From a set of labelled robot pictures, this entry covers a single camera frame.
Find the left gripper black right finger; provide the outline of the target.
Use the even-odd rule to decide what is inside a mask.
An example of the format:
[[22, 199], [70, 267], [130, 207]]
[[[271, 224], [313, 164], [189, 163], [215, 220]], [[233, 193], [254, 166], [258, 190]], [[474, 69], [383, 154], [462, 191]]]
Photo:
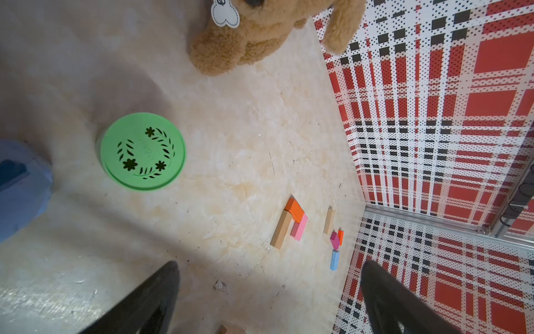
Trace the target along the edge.
[[458, 333], [382, 266], [367, 260], [360, 284], [374, 333]]

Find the orange building block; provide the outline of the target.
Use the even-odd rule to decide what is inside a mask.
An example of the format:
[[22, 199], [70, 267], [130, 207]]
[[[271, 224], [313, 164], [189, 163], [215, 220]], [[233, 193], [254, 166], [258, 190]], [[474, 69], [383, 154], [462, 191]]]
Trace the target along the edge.
[[292, 215], [293, 220], [298, 224], [302, 221], [305, 215], [304, 210], [293, 196], [289, 198], [285, 206], [285, 211], [288, 211]]

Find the pink building block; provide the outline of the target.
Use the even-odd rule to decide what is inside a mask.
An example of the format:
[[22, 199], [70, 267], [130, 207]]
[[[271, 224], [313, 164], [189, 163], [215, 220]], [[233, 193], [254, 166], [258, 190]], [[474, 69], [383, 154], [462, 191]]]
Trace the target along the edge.
[[290, 235], [297, 241], [300, 241], [303, 233], [305, 231], [305, 227], [308, 222], [308, 216], [306, 214], [303, 214], [303, 218], [301, 219], [300, 223], [295, 222], [293, 225], [293, 228], [291, 230]]

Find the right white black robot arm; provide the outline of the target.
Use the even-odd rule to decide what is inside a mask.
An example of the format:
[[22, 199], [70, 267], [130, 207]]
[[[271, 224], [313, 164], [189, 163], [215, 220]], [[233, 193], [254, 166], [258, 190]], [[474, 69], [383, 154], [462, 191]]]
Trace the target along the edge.
[[512, 225], [520, 217], [521, 213], [528, 209], [528, 204], [533, 198], [533, 162], [531, 162], [515, 190], [506, 199], [503, 210], [492, 230], [492, 235], [502, 239]]

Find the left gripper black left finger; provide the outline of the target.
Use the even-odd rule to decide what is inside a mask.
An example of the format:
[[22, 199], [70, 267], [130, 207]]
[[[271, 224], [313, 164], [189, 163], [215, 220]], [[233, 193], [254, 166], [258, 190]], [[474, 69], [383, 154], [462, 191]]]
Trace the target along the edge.
[[180, 274], [169, 261], [82, 333], [167, 333]]

